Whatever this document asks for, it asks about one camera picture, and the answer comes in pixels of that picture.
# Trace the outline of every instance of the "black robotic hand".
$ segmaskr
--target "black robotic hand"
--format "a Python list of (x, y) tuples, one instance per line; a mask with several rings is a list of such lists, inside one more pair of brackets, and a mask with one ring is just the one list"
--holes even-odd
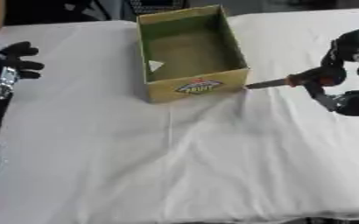
[(13, 96), (13, 86), (19, 79), (37, 79), (42, 63), (21, 60), (24, 56), (34, 56), (39, 52), (30, 42), (20, 42), (0, 51), (0, 128), (3, 117)]
[(339, 95), (335, 100), (338, 101), (336, 113), (344, 116), (359, 116), (359, 90)]
[(39, 78), (39, 70), (42, 70), (44, 65), (20, 59), (24, 56), (37, 55), (38, 52), (38, 48), (32, 47), (31, 43), (27, 41), (5, 47), (0, 51), (0, 73), (4, 67), (11, 67), (18, 71), (18, 78), (20, 79)]

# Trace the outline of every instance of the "box side wall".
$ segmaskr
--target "box side wall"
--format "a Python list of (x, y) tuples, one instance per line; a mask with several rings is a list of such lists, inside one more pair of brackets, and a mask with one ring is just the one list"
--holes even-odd
[[(224, 73), (198, 75), (176, 80), (161, 80), (148, 83), (150, 101), (153, 103), (170, 102), (194, 95), (219, 92), (235, 92), (243, 88), (249, 70), (238, 69)], [(208, 83), (211, 85), (194, 85)]]
[(144, 35), (141, 29), (141, 25), (137, 19), (137, 35), (138, 35), (138, 45), (141, 52), (141, 57), (143, 60), (143, 77), (144, 77), (144, 83), (147, 83), (148, 81), (148, 75), (150, 74), (150, 65), (148, 64), (149, 56), (147, 55), (146, 45), (144, 43)]
[(176, 10), (169, 12), (162, 12), (151, 15), (143, 15), (139, 17), (139, 22), (142, 25), (150, 25), (160, 22), (167, 22), (178, 20), (182, 18), (199, 17), (216, 14), (220, 9), (219, 5), (212, 5), (208, 7), (192, 8), (186, 10)]
[(243, 57), (243, 54), (241, 52), (241, 49), (239, 47), (238, 41), (236, 40), (236, 36), (234, 35), (233, 30), (231, 30), (231, 27), (229, 26), (229, 21), (227, 20), (227, 16), (223, 7), (221, 7), (220, 12), (221, 12), (221, 20), (219, 23), (219, 26), (221, 28), (220, 31), (222, 32), (223, 40), (226, 43), (228, 50), (230, 50), (233, 54), (233, 57), (236, 58), (238, 63), (238, 68), (248, 67)]

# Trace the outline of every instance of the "table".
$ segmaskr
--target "table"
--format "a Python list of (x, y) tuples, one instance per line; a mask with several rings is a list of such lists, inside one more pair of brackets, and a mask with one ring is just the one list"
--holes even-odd
[[(359, 10), (258, 14), (230, 24), (249, 83), (316, 67)], [(136, 26), (8, 27), (44, 77), (20, 82), (0, 134), (0, 224), (286, 221), (359, 217), (359, 118), (301, 88), (145, 98)], [(331, 89), (359, 88), (358, 65)]]

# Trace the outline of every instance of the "screwdriver handle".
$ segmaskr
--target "screwdriver handle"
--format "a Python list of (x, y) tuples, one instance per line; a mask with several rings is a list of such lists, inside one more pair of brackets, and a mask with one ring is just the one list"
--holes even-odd
[(334, 87), (342, 84), (346, 78), (346, 70), (342, 67), (321, 66), (303, 73), (290, 74), (285, 81), (292, 88), (303, 86), (309, 81), (318, 83), (322, 87)]

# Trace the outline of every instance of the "screwdriver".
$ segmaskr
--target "screwdriver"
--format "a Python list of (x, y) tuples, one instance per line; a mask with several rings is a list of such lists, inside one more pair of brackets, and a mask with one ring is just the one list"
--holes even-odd
[(303, 73), (290, 74), (284, 79), (269, 80), (247, 85), (247, 89), (274, 88), (289, 86), (295, 88), (308, 82), (315, 82), (322, 87), (334, 87), (342, 84), (347, 78), (346, 71), (341, 67), (320, 66)]

